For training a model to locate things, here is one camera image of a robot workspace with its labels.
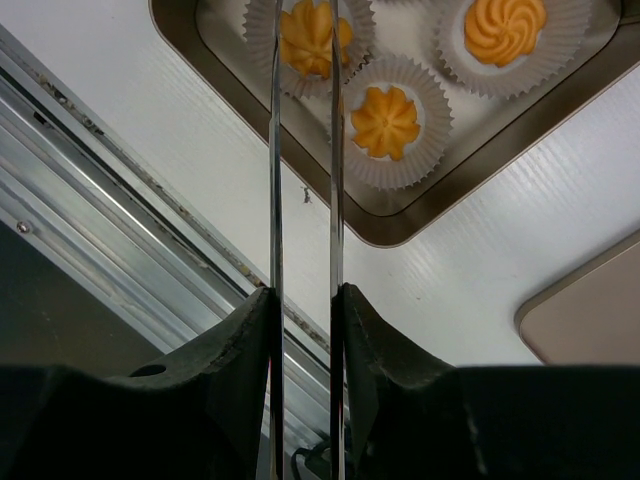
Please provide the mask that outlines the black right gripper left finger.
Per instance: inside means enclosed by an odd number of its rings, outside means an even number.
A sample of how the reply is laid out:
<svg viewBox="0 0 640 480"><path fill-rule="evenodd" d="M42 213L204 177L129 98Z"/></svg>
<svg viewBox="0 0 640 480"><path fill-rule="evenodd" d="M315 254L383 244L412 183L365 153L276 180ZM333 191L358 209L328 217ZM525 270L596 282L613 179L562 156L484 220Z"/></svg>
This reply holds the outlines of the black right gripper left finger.
<svg viewBox="0 0 640 480"><path fill-rule="evenodd" d="M269 364L272 294L127 376L1 370L5 479L251 479Z"/></svg>

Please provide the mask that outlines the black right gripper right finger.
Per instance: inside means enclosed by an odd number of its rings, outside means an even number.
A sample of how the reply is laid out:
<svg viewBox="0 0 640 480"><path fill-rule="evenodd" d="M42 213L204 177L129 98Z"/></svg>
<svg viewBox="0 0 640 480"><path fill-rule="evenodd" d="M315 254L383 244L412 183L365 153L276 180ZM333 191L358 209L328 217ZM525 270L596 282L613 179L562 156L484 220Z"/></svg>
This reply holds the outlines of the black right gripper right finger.
<svg viewBox="0 0 640 480"><path fill-rule="evenodd" d="M635 479L632 366L455 367L342 290L359 479Z"/></svg>

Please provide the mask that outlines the gold tin lid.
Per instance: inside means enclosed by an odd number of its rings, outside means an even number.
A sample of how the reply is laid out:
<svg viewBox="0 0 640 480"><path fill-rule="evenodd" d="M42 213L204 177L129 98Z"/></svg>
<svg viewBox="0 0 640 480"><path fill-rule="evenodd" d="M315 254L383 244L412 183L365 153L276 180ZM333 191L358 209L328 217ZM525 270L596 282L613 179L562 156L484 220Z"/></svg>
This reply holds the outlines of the gold tin lid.
<svg viewBox="0 0 640 480"><path fill-rule="evenodd" d="M520 340L546 365L639 364L639 233L524 302Z"/></svg>

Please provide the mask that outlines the metal food tongs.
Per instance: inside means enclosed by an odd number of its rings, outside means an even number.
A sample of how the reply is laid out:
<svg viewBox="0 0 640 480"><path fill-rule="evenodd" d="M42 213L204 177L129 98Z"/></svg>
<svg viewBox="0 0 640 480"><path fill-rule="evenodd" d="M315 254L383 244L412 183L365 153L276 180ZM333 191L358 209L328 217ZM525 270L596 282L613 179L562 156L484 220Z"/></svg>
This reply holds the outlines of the metal food tongs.
<svg viewBox="0 0 640 480"><path fill-rule="evenodd" d="M280 92L280 17L281 1L274 7L274 48L271 59L269 120L270 171L270 282L274 317L269 327L270 382L270 477L283 479L284 471L284 263L281 185L281 92ZM342 98L339 7L331 1L331 170L330 170L330 477L344 480L344 136L345 119Z"/></svg>

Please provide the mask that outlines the orange swirl cookie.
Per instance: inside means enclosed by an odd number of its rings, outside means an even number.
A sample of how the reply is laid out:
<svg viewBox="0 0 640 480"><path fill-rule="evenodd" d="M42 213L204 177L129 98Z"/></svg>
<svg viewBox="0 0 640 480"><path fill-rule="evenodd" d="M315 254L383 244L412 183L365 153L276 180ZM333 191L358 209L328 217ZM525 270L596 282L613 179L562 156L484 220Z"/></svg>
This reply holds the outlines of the orange swirl cookie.
<svg viewBox="0 0 640 480"><path fill-rule="evenodd" d="M547 23L540 0L478 0L464 16L464 43L480 63L504 68L536 48Z"/></svg>
<svg viewBox="0 0 640 480"><path fill-rule="evenodd" d="M405 147L421 132L415 102L395 86L386 91L368 87L362 105L351 112L350 120L352 141L376 159L402 160Z"/></svg>
<svg viewBox="0 0 640 480"><path fill-rule="evenodd" d="M327 1L299 1L279 19L280 58L302 77L328 79L332 69L333 16Z"/></svg>

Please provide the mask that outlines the gold square tin box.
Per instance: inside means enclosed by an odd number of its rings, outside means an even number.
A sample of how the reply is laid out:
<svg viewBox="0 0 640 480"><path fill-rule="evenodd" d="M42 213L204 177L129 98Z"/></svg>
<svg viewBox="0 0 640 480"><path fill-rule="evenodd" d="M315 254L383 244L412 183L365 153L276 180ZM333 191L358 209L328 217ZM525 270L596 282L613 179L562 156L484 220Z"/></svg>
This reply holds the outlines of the gold square tin box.
<svg viewBox="0 0 640 480"><path fill-rule="evenodd" d="M377 247L400 245L639 63L635 1L550 1L537 50L504 69L464 46L462 1L342 1L344 107L368 87L402 88L419 137L405 159L345 143L347 224ZM164 40L242 123L269 136L276 16L291 1L154 1Z"/></svg>

